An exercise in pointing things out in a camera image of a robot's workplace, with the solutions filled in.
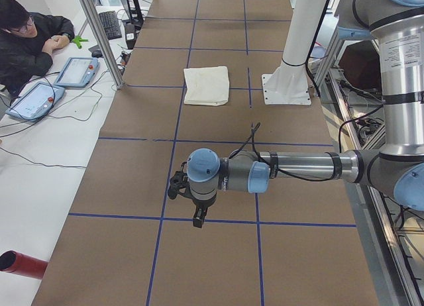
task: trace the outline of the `white table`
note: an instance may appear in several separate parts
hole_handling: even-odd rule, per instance
[[[99,12],[110,9],[100,7]],[[83,14],[73,20],[76,33],[80,31],[83,20]],[[60,71],[71,56],[91,56],[88,48],[97,43],[89,26],[82,37],[89,39],[89,42],[82,43],[82,49],[70,44],[54,53],[50,72]],[[111,40],[111,47],[114,56],[118,57],[123,50],[121,47],[126,47],[125,39]],[[99,59],[99,62],[99,71],[90,85],[107,69],[104,59]],[[55,78],[51,76],[48,79],[53,82]],[[34,162],[87,166],[116,90],[109,73],[101,78],[94,89],[101,92],[103,97],[88,121],[46,117],[21,133],[2,138],[0,147]],[[81,92],[67,89],[56,107],[74,99]],[[99,97],[98,93],[88,90],[51,115],[86,119]],[[18,121],[5,115],[0,121],[0,127],[14,123]],[[27,126],[20,124],[0,128],[0,136]],[[49,261],[83,174],[84,169],[33,165],[0,150],[0,254],[15,250]],[[0,305],[30,305],[40,283],[40,280],[0,272]]]

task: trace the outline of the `tablet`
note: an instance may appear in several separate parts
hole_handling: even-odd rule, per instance
[[[37,121],[45,116],[52,105],[65,93],[63,87],[38,82],[6,110],[6,114],[26,121]]]
[[[54,85],[61,87],[85,87],[99,67],[97,58],[69,58]]]

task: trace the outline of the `man's hand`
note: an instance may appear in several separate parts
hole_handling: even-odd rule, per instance
[[[62,49],[70,43],[67,36],[53,36],[52,40],[58,43],[56,49]]]
[[[53,39],[47,39],[41,51],[49,55],[52,55],[53,50],[57,49],[58,45],[59,45],[58,41],[55,41]]]

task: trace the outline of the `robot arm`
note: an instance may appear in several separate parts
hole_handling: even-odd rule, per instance
[[[182,195],[193,201],[195,227],[202,227],[218,189],[263,193],[269,179],[278,177],[345,179],[424,211],[424,0],[341,0],[338,13],[341,37],[379,41],[384,147],[342,154],[238,150],[228,158],[196,150],[188,158],[187,173],[184,163],[168,190],[171,199]]]
[[[380,157],[378,150],[348,150],[342,154],[240,151],[219,158],[201,148],[192,152],[170,180],[168,196],[182,195],[196,206],[193,226],[201,228],[207,210],[215,203],[217,191],[264,193],[270,179],[297,178],[307,181],[344,179],[375,187],[399,203],[424,210],[424,164],[393,162]]]

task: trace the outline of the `person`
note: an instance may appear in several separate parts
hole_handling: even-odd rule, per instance
[[[52,53],[75,37],[70,20],[28,12],[15,0],[0,0],[0,84],[16,97],[32,76],[44,76]]]

